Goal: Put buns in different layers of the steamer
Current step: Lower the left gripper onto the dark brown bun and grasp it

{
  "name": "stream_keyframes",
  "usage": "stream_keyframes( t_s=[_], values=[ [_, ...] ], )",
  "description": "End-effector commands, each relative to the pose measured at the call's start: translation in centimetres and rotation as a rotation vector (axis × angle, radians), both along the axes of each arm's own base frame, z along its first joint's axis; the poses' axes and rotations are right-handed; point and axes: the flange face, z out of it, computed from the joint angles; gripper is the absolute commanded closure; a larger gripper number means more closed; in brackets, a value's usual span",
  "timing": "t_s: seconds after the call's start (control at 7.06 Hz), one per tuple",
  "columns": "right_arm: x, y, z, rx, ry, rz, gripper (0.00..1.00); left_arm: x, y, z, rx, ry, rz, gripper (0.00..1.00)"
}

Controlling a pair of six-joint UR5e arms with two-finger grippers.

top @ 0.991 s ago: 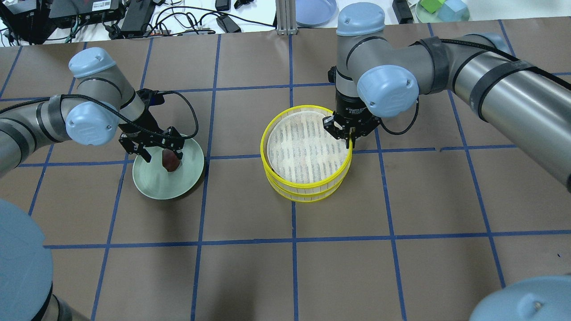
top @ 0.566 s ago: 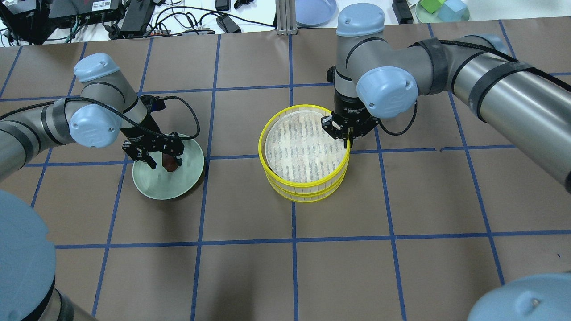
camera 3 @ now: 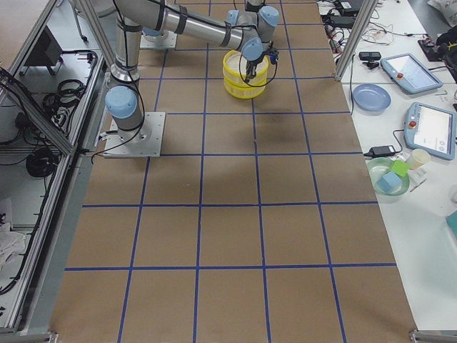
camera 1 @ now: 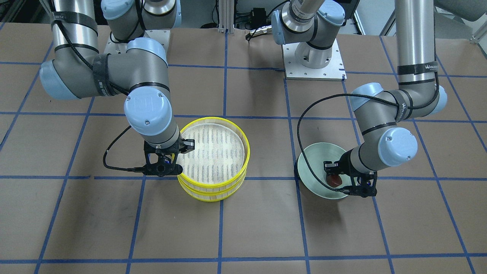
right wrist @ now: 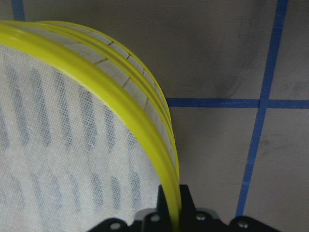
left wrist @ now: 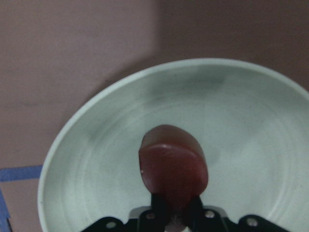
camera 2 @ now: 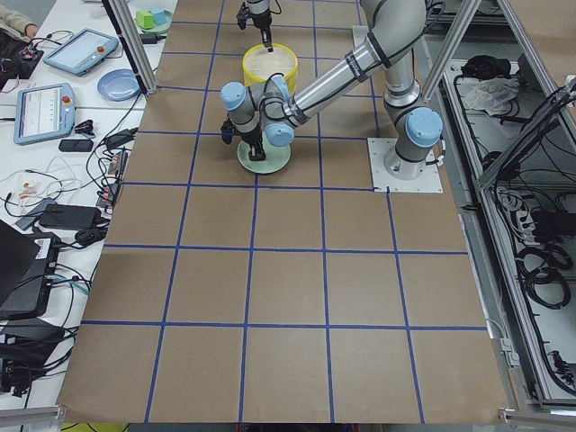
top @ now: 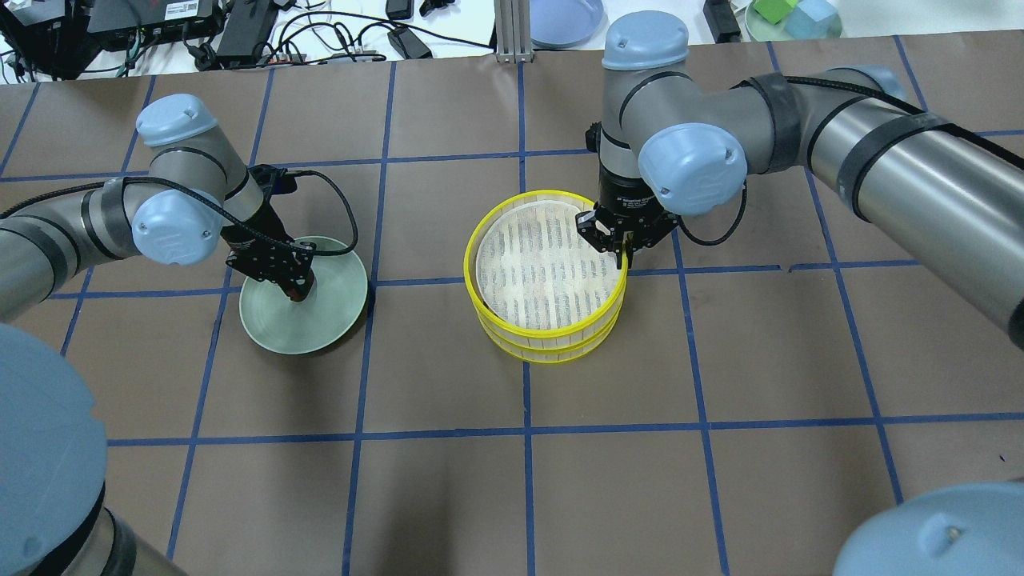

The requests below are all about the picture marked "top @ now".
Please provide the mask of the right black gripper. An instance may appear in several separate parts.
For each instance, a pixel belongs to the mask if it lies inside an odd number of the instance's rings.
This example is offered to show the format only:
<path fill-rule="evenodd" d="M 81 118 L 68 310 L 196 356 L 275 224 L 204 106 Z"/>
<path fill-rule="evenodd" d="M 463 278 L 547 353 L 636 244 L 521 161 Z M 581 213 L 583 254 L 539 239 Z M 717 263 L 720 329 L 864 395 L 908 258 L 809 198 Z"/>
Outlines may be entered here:
<path fill-rule="evenodd" d="M 575 215 L 575 229 L 596 251 L 612 253 L 620 270 L 632 266 L 637 251 L 654 247 L 680 225 L 641 178 L 636 154 L 612 138 L 600 122 L 585 133 L 586 149 L 598 154 L 598 201 Z"/>

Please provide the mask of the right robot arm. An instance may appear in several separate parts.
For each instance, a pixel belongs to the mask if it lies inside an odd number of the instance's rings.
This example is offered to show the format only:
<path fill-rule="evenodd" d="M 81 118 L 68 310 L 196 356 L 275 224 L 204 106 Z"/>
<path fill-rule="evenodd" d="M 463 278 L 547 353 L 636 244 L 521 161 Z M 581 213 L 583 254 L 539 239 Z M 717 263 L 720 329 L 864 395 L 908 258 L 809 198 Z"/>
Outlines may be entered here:
<path fill-rule="evenodd" d="M 578 233 L 618 268 L 684 218 L 727 204 L 757 174 L 801 166 L 857 218 L 1022 344 L 1022 158 L 907 102 L 880 66 L 773 72 L 707 94 L 686 68 L 688 29 L 640 11 L 605 37 L 599 198 Z"/>

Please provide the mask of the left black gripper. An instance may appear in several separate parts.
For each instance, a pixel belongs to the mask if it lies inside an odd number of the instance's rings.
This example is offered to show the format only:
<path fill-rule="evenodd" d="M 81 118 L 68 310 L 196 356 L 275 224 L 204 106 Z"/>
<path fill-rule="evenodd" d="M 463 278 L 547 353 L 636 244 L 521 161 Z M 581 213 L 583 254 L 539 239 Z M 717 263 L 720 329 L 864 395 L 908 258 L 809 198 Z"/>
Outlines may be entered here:
<path fill-rule="evenodd" d="M 260 187 L 263 200 L 259 209 L 245 224 L 281 243 L 314 250 L 314 242 L 297 242 L 288 235 L 278 211 L 270 204 L 275 194 L 296 192 L 296 176 L 289 175 L 285 168 L 267 164 L 249 168 L 249 175 L 251 181 Z M 271 281 L 292 302 L 303 302 L 310 295 L 314 288 L 311 255 L 279 248 L 258 239 L 242 227 L 223 227 L 220 236 L 231 248 L 226 259 L 228 266 L 256 281 Z"/>

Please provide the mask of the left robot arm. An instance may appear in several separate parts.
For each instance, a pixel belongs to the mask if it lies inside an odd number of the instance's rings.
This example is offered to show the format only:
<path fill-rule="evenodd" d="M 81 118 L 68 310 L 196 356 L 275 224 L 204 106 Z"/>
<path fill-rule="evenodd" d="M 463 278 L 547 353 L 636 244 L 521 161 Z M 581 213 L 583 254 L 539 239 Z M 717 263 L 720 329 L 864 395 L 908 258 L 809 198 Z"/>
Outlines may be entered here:
<path fill-rule="evenodd" d="M 228 265 L 307 298 L 311 258 L 270 204 L 274 168 L 246 168 L 219 121 L 191 94 L 158 99 L 139 114 L 138 134 L 154 151 L 143 180 L 113 178 L 51 199 L 23 202 L 2 215 L 2 320 L 11 322 L 76 274 L 142 255 L 193 266 L 219 242 Z"/>

